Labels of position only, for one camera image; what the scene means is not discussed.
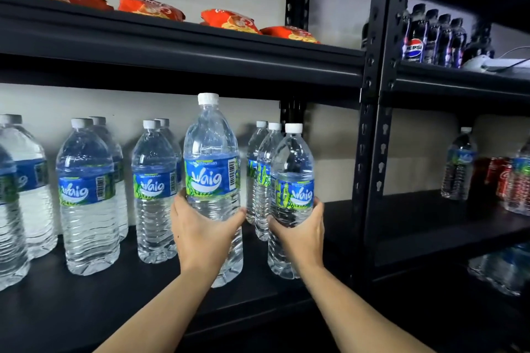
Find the forearm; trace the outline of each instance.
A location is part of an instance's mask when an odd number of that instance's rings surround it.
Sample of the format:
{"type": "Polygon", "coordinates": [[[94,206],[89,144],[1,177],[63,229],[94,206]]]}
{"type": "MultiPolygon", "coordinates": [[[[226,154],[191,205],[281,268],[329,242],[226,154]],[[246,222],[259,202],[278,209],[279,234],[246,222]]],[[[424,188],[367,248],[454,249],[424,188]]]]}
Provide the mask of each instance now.
{"type": "Polygon", "coordinates": [[[342,353],[433,353],[325,268],[302,270],[301,277],[342,353]]]}
{"type": "Polygon", "coordinates": [[[174,352],[213,282],[210,277],[195,270],[183,272],[94,353],[174,352]]]}

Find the barcode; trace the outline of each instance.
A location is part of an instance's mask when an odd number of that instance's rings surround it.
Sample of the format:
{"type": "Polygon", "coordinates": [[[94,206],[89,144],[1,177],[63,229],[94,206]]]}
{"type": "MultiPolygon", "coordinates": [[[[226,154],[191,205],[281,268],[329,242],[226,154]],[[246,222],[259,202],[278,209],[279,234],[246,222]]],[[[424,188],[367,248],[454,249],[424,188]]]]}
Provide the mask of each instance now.
{"type": "Polygon", "coordinates": [[[171,194],[176,193],[176,173],[171,172],[169,174],[169,189],[171,191],[171,194]]]}
{"type": "Polygon", "coordinates": [[[96,196],[97,200],[105,199],[105,176],[96,177],[96,196]]]}
{"type": "Polygon", "coordinates": [[[235,171],[236,171],[235,160],[236,159],[237,158],[229,159],[229,180],[230,180],[229,190],[235,189],[235,171]]]}
{"type": "Polygon", "coordinates": [[[47,182],[46,182],[46,168],[44,167],[44,165],[46,165],[45,162],[42,162],[42,163],[37,163],[34,168],[35,168],[35,180],[36,180],[36,185],[37,187],[40,187],[40,186],[44,186],[47,182]]]}

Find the hand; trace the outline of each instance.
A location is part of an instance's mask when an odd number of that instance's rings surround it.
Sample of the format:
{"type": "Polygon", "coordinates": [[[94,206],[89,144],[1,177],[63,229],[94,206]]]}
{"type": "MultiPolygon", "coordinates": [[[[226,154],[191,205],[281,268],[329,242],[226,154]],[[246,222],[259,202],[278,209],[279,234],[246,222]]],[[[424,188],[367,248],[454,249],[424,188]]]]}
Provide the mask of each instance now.
{"type": "Polygon", "coordinates": [[[269,230],[282,242],[283,249],[300,275],[311,268],[323,268],[324,203],[315,197],[311,215],[298,226],[286,228],[272,215],[267,217],[269,230]]]}
{"type": "Polygon", "coordinates": [[[198,269],[211,277],[213,283],[246,215],[247,210],[240,208],[226,221],[212,221],[189,205],[186,190],[182,189],[171,205],[171,230],[179,252],[181,273],[198,269]]]}

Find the white bottle cap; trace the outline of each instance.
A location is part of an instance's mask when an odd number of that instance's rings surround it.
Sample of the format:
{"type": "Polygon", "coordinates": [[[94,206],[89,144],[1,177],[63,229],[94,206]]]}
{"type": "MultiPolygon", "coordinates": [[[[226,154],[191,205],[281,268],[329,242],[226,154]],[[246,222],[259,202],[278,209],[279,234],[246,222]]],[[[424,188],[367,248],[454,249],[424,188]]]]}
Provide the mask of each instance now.
{"type": "Polygon", "coordinates": [[[157,122],[160,122],[160,127],[169,127],[169,119],[155,119],[157,122]]]}
{"type": "Polygon", "coordinates": [[[22,124],[22,115],[0,115],[0,124],[22,124]]]}
{"type": "Polygon", "coordinates": [[[160,122],[156,120],[144,120],[144,129],[160,129],[160,122]]]}
{"type": "Polygon", "coordinates": [[[285,123],[285,132],[287,134],[301,134],[304,125],[302,123],[285,123]]]}
{"type": "Polygon", "coordinates": [[[216,93],[203,92],[197,95],[199,105],[218,105],[219,95],[216,93]]]}
{"type": "Polygon", "coordinates": [[[107,124],[107,119],[104,116],[89,116],[96,126],[104,126],[107,124]]]}
{"type": "Polygon", "coordinates": [[[86,117],[73,117],[71,119],[71,126],[73,129],[85,129],[92,126],[92,119],[86,117]]]}
{"type": "Polygon", "coordinates": [[[269,130],[281,130],[282,124],[281,123],[269,123],[269,130]]]}

